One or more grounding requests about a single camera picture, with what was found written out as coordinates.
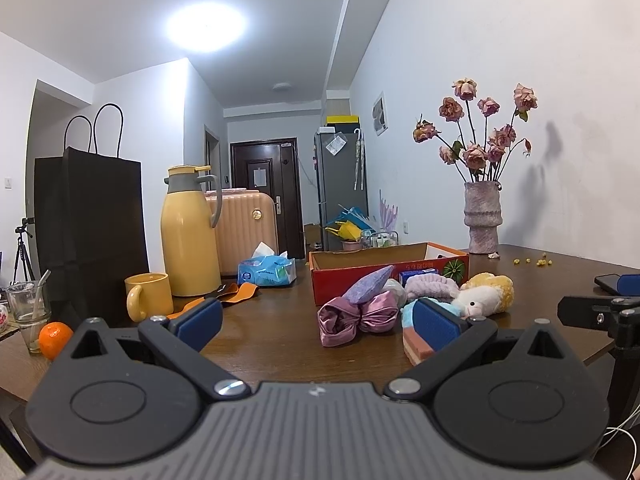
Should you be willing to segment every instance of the dried rose flower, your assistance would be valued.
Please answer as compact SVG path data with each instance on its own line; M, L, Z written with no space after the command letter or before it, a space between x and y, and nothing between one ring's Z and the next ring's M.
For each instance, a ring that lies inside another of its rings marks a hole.
M479 144L470 142L462 152L462 159L470 170L483 170L486 167L486 152Z
M453 153L453 151L447 146L440 147L440 158L444 161L445 164L456 163L456 154Z
M456 122L465 116L462 105L453 97L445 97L438 111L440 116L444 117L447 122Z
M511 142L515 142L516 130L514 129L513 126L511 126L510 124L505 124L503 127L500 128L500 131L504 132L509 137L509 140Z
M472 101L476 97L476 87L478 85L473 79L458 79L453 83L454 93L463 101Z
M489 149L486 150L486 158L489 162L498 163L503 155L504 149L500 146L496 146L495 144L490 144Z
M498 146L498 148L508 148L511 146L511 139L509 134L507 134L504 129L496 130L494 129L489 134L489 144L493 146Z
M533 89L522 86L520 83L513 91L513 100L519 112L528 112L532 108L538 108L538 98L533 95Z
M425 140L432 139L440 132L436 130L433 123L427 121L418 121L415 125L414 140L415 142L424 142Z
M478 101L478 108L480 108L482 115L484 115L485 117L489 117L493 114L498 113L498 110L500 110L500 105L495 102L493 98L487 97L486 99L480 99Z

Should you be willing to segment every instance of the yellow plush toy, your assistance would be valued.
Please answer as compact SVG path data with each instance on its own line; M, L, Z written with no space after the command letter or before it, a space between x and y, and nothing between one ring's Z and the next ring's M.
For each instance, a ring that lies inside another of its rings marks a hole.
M460 293L451 301L458 307L461 317L490 316L504 312L513 303L513 282L507 276L494 276L490 272L476 274L460 287Z

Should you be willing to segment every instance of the pink suitcase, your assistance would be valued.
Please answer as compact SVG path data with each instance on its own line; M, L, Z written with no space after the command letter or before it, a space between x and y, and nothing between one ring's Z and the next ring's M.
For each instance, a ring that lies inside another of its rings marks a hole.
M207 202L215 211L215 191L207 193ZM216 226L220 274L237 276L238 264L251 258L260 242L278 254L276 208L271 197L256 190L223 189Z

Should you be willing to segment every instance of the thermos lid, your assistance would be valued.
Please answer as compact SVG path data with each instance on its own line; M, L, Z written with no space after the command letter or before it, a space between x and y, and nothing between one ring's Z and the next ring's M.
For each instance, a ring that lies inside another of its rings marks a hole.
M169 176L183 174L183 173L196 173L198 171L209 171L211 166L174 166L169 168Z

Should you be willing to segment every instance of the yellow mug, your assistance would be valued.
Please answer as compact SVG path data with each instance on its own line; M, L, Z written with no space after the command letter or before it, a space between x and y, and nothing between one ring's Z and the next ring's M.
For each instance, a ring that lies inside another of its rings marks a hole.
M168 316L174 312L169 275L146 272L124 280L127 289L127 312L140 322L150 316Z

